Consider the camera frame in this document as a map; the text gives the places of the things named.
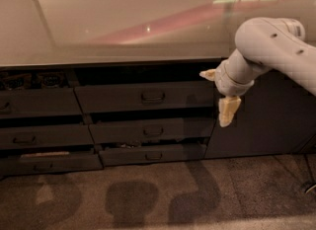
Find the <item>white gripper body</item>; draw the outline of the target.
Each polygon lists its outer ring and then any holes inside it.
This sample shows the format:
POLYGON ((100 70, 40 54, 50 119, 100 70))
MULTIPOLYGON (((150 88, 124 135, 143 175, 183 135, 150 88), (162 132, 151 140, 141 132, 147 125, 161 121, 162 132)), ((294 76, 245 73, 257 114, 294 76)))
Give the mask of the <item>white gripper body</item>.
POLYGON ((254 85, 254 78, 246 61, 226 59, 215 69, 214 82, 222 95, 234 97, 244 95, 254 85))

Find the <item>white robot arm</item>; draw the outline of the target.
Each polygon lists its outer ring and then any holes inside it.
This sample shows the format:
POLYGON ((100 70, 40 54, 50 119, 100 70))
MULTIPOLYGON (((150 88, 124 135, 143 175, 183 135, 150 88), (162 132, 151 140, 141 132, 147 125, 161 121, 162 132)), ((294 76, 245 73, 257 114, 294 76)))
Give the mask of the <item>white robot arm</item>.
POLYGON ((255 80, 277 70, 312 95, 316 95, 316 47, 305 42, 305 29, 294 19, 253 18, 235 34, 235 50, 214 69, 199 76, 212 81, 223 95, 219 100, 219 124, 228 126, 241 97, 255 80))

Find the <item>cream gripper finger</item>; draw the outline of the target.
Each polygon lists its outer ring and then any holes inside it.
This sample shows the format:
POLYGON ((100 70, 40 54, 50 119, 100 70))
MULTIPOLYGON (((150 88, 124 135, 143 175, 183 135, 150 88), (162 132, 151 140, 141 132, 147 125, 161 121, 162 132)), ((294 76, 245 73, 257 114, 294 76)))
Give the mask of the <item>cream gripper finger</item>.
POLYGON ((221 127, 227 127, 233 120, 236 112, 241 105, 241 99, 238 96, 224 97, 219 100, 219 124, 221 127))
POLYGON ((201 71, 199 73, 199 76, 208 80, 208 81, 214 81, 215 80, 215 69, 208 69, 201 71))

